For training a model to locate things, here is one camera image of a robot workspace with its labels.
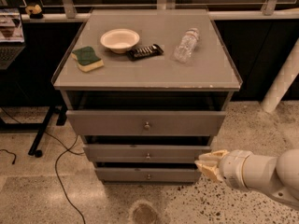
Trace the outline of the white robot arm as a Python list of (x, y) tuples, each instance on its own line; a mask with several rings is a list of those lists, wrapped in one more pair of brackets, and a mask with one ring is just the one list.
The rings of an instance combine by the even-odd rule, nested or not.
[(287, 150), (278, 157), (247, 150), (218, 150), (200, 155), (194, 163), (214, 182), (224, 182), (232, 189), (258, 191), (299, 209), (299, 149)]

